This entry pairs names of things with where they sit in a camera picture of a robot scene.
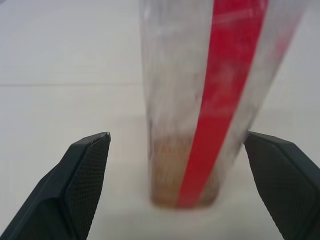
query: red stripe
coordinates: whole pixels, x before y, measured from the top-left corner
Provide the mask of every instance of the red stripe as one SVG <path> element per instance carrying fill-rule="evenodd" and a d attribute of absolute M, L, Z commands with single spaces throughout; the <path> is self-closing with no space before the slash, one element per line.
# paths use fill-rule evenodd
<path fill-rule="evenodd" d="M 214 0 L 201 109 L 179 207 L 197 204 L 216 163 L 253 62 L 267 4 L 268 0 Z"/>

